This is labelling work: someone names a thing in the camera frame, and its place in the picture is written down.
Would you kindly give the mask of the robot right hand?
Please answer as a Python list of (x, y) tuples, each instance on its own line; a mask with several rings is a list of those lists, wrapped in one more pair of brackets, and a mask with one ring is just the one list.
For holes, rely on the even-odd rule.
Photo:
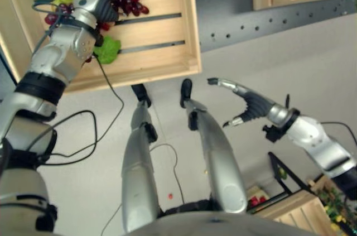
[(233, 119), (226, 121), (223, 124), (223, 127), (238, 126), (257, 118), (266, 117), (276, 104), (271, 99), (266, 98), (256, 91), (231, 80), (223, 78), (208, 78), (207, 81), (209, 85), (217, 85), (231, 90), (235, 95), (241, 97), (246, 103), (245, 111), (235, 116)]

